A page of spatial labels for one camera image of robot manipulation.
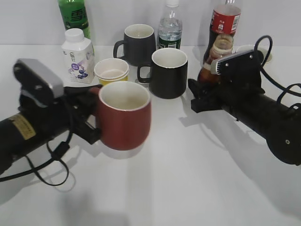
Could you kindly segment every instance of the plastic bottle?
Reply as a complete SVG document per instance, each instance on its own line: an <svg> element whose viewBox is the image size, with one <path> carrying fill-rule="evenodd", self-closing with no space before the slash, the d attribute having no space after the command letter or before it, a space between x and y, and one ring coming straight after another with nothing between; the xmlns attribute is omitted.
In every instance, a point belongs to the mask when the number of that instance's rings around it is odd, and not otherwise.
<svg viewBox="0 0 301 226"><path fill-rule="evenodd" d="M210 49L219 34L235 35L241 13L241 2L242 0L226 0L225 4L219 4L214 8L210 23L209 44L203 63L208 59Z"/></svg>
<svg viewBox="0 0 301 226"><path fill-rule="evenodd" d="M158 31L158 48L180 48L182 39L182 20L179 0L166 0Z"/></svg>
<svg viewBox="0 0 301 226"><path fill-rule="evenodd" d="M65 29L82 29L87 39L90 39L90 28L84 0L58 0Z"/></svg>
<svg viewBox="0 0 301 226"><path fill-rule="evenodd" d="M210 54L206 62L203 64L201 71L198 74L198 81L216 83L220 77L217 74L211 74L211 63L212 61L232 54L233 49L233 37L228 34L220 34L217 36Z"/></svg>
<svg viewBox="0 0 301 226"><path fill-rule="evenodd" d="M91 40L85 38L79 28L67 30L65 37L62 49L70 80L91 83L94 78L94 51Z"/></svg>

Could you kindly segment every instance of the white wall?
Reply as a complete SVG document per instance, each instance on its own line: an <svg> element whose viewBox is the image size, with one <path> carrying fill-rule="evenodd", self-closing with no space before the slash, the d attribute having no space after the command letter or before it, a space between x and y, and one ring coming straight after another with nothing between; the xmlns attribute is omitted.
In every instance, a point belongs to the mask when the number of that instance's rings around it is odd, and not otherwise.
<svg viewBox="0 0 301 226"><path fill-rule="evenodd" d="M224 0L181 0L182 44L206 45L213 6ZM113 45L125 27L158 28L164 0L86 0L95 45ZM243 0L235 45L252 44L264 34L275 45L300 46L300 0ZM0 0L0 44L62 44L64 27L56 0Z"/></svg>

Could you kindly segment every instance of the dark gray mug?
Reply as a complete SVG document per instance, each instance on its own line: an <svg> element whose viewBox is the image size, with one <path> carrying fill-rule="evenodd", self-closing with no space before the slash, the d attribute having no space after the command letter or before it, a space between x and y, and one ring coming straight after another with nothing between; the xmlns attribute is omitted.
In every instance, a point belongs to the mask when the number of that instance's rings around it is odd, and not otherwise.
<svg viewBox="0 0 301 226"><path fill-rule="evenodd" d="M151 55L156 51L156 39L154 29L146 24L130 25L124 30L124 39L115 43L113 56L117 57L118 47L123 45L124 56L133 66L150 64Z"/></svg>

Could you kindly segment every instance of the cola bottle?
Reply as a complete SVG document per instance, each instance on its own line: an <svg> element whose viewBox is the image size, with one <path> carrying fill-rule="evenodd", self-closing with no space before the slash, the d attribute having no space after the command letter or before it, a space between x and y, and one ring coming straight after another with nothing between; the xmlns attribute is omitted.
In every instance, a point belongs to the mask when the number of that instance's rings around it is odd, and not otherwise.
<svg viewBox="0 0 301 226"><path fill-rule="evenodd" d="M203 63L208 59L213 43L219 34L235 35L241 13L241 1L226 0L225 4L219 4L214 8L210 23L209 44Z"/></svg>
<svg viewBox="0 0 301 226"><path fill-rule="evenodd" d="M212 48L209 51L209 57L204 62L201 71L198 74L198 82L210 82L217 83L220 80L219 75L211 74L212 61L232 54L233 49L233 37L229 34L220 34L216 37Z"/></svg>

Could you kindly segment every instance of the red mug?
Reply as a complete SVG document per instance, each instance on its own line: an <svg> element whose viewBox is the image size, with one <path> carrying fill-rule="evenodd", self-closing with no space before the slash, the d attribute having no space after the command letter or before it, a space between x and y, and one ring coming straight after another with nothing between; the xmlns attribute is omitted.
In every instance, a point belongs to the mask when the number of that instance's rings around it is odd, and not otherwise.
<svg viewBox="0 0 301 226"><path fill-rule="evenodd" d="M106 146L125 151L145 141L151 128L151 96L145 87L116 81L101 89L91 88L90 92L99 97L96 126Z"/></svg>

